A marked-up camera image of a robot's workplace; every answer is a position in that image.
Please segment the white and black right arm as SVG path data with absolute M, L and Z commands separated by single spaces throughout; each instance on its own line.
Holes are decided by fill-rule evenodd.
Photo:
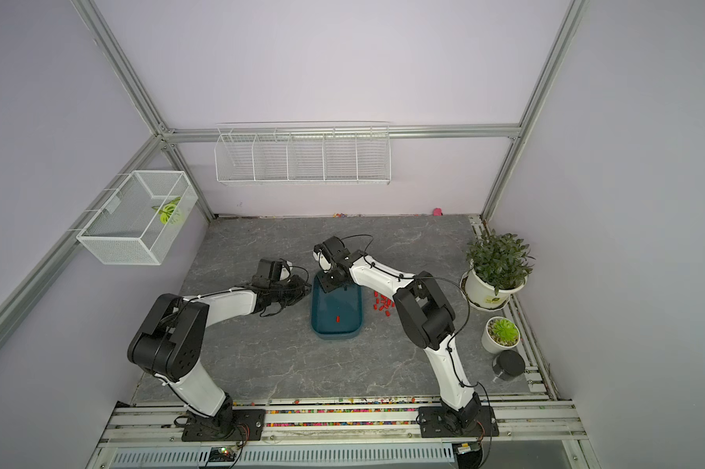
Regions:
M 458 428 L 473 427 L 483 404 L 475 387 L 468 383 L 456 350 L 456 314 L 438 281 L 427 272 L 414 275 L 397 271 L 359 251 L 334 258 L 316 248 L 313 257 L 323 271 L 321 285 L 325 291 L 355 283 L 393 300 L 405 334 L 428 357 L 444 414 Z

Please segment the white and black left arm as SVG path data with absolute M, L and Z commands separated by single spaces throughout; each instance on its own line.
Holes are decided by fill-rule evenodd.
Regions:
M 292 275 L 269 287 L 236 285 L 195 296 L 162 294 L 131 340 L 127 359 L 164 383 L 192 415 L 225 426 L 232 420 L 232 399 L 201 362 L 207 329 L 260 315 L 274 304 L 284 309 L 309 293 L 309 282 Z

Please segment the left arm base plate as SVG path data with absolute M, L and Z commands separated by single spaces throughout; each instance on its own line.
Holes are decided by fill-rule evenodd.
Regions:
M 184 442 L 252 442 L 262 439 L 266 413 L 259 408 L 233 408 L 206 418 L 188 412 L 174 420 Z

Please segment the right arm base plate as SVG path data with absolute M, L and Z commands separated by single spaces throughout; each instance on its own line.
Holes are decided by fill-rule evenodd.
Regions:
M 500 431 L 490 406 L 482 406 L 467 420 L 443 406 L 421 406 L 415 419 L 422 438 L 498 437 Z

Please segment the teal plastic storage box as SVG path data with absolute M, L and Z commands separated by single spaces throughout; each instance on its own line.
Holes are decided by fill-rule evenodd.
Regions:
M 325 293 L 319 283 L 322 272 L 313 279 L 310 326 L 324 340 L 343 340 L 358 336 L 363 326 L 362 289 L 348 283 L 331 293 Z M 336 323 L 336 316 L 341 322 Z

